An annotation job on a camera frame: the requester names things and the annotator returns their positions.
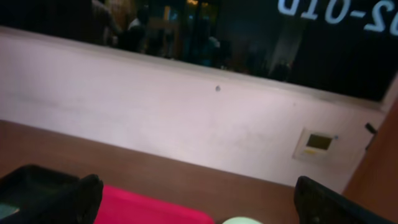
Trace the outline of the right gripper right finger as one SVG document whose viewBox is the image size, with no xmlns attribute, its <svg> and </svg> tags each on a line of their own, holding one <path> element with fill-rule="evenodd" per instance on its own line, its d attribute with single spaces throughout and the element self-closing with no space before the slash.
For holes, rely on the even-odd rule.
<svg viewBox="0 0 398 224">
<path fill-rule="evenodd" d="M 393 224 L 307 176 L 300 176 L 294 190 L 300 224 Z"/>
</svg>

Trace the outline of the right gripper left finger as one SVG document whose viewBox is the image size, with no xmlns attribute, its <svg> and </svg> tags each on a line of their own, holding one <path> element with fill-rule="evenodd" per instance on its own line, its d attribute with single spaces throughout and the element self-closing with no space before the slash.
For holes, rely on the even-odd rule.
<svg viewBox="0 0 398 224">
<path fill-rule="evenodd" d="M 20 208 L 3 219 L 5 224 L 93 224 L 103 198 L 103 181 L 89 175 L 44 201 Z"/>
</svg>

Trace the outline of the pale green plate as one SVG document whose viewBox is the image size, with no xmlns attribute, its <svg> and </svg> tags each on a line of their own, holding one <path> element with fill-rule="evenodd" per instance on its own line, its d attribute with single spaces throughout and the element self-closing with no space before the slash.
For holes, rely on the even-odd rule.
<svg viewBox="0 0 398 224">
<path fill-rule="evenodd" d="M 249 217 L 232 217 L 223 221 L 222 224 L 263 224 L 263 223 Z"/>
</svg>

